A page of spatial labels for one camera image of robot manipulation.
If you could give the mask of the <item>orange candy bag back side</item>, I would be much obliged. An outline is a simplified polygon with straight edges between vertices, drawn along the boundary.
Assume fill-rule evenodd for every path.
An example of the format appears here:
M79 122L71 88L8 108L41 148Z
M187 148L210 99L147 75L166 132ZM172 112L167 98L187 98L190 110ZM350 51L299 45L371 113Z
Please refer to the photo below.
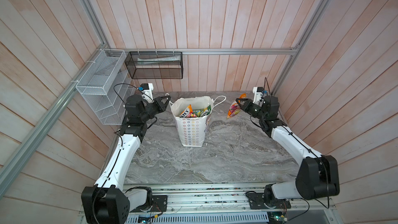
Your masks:
M229 108L227 119L236 116L239 112L240 112L240 106L236 101L234 101Z

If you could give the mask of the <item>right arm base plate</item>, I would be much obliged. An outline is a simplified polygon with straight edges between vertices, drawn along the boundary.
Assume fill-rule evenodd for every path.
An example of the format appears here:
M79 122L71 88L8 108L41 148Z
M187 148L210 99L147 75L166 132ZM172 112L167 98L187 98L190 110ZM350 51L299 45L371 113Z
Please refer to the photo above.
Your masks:
M258 193L255 191L248 191L245 193L250 209L290 209L291 204L288 199L270 200L265 193Z

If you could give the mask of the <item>small green candy bag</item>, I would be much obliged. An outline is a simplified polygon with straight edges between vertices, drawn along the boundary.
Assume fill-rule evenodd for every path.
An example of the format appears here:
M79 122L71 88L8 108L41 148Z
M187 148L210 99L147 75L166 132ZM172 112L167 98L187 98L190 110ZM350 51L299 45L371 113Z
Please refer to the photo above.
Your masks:
M198 118L207 116L207 115L209 115L211 113L211 106L208 105L205 108L202 108L202 109L199 109L199 110L193 110L193 113Z

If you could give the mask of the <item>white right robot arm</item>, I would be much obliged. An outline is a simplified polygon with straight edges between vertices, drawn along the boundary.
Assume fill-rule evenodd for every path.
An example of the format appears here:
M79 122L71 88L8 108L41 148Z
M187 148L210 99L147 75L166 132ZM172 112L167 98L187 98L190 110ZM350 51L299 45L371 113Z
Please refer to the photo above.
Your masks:
M340 194L337 160L312 149L278 118L277 97L267 95L261 105L251 99L237 98L236 102L241 110L259 120L261 130L282 146L300 167L294 180L265 187L265 204L273 207L282 199L313 200Z

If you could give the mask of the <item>white printed paper bag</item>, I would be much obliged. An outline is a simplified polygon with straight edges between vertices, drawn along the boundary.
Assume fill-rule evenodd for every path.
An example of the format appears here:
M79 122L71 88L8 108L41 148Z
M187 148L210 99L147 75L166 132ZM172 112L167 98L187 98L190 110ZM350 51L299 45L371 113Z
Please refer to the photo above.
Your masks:
M169 102L176 122L178 135L184 147L202 147L206 138L206 131L211 113L214 111L215 107L223 103L226 98L227 97L224 95L218 96L215 99L209 96L200 96L180 98L175 102ZM200 118L180 118L179 115L188 105L192 105L193 110L199 110L210 105L211 113Z

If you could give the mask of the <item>Fox's fruits bag front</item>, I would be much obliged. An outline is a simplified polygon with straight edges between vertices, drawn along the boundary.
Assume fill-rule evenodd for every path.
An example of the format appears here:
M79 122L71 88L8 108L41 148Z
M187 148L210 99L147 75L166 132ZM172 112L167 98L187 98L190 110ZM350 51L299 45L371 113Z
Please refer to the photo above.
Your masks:
M196 118L196 114L192 109L192 105L188 105L184 111L179 115L180 118Z

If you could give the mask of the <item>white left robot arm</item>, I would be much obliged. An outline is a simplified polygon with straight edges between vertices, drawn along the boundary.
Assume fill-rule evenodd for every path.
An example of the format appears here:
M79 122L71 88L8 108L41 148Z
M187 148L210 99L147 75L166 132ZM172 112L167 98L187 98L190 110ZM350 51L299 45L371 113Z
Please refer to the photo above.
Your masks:
M124 180L131 161L149 128L147 122L166 111L170 95L145 100L135 94L127 98L126 114L118 132L118 143L101 176L82 194L86 221L89 224L124 224L133 210L150 212L152 189L134 186L124 190Z

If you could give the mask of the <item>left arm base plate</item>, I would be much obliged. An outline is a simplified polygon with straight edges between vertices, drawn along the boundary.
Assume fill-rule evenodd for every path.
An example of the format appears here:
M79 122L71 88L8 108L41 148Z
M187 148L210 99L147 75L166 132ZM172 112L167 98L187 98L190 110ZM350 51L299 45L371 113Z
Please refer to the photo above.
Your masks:
M149 214L150 212L166 212L167 211L167 195L152 196L152 206L150 207L137 207L131 210L131 213Z

